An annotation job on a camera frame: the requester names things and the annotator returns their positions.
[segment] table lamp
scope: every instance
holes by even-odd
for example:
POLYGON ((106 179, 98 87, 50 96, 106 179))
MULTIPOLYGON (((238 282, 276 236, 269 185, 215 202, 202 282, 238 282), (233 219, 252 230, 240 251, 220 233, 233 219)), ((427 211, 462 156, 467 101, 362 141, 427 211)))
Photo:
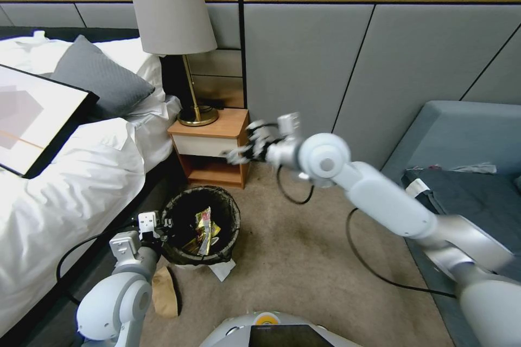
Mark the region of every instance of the table lamp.
POLYGON ((204 126, 217 120, 217 110, 199 106, 187 54, 217 48, 205 0, 132 0, 136 12, 141 45, 147 53, 181 54, 192 94, 193 106, 183 108, 179 122, 204 126))

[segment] trash can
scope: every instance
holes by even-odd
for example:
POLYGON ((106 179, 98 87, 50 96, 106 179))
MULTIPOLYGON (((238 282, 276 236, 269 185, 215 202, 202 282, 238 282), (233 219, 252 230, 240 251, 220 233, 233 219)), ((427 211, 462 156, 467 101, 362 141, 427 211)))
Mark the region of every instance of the trash can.
POLYGON ((232 249, 239 235, 240 211, 230 193, 221 187, 201 186, 183 191, 168 202, 161 215, 171 226, 164 229, 163 256, 177 265, 212 265, 232 258, 232 249), (197 213, 211 208, 211 221, 220 228, 218 240, 208 255, 197 255, 184 249, 197 236, 197 213))

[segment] lamp base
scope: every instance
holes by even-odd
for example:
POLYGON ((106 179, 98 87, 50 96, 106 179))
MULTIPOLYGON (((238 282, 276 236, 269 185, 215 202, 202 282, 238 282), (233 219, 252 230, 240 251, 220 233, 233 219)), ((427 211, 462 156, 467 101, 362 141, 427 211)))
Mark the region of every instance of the lamp base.
POLYGON ((177 120, 184 126, 204 126, 215 122, 219 118, 219 112, 210 106, 199 106, 199 113, 200 119, 197 120, 193 106, 183 108, 177 120))

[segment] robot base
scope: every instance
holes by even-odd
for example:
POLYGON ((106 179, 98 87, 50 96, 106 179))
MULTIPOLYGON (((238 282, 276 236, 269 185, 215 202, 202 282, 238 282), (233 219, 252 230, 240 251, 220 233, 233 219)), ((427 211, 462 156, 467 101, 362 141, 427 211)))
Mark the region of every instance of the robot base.
POLYGON ((280 312, 255 312, 224 320, 200 347, 359 347, 323 326, 280 312))

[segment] white duvet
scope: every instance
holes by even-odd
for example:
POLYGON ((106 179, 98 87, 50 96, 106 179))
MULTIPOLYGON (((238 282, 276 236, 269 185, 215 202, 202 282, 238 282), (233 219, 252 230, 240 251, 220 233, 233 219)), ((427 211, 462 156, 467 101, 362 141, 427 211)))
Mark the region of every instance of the white duvet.
POLYGON ((78 127, 34 179, 0 169, 0 336, 53 287, 62 254, 102 232, 144 182, 135 126, 121 118, 78 127))

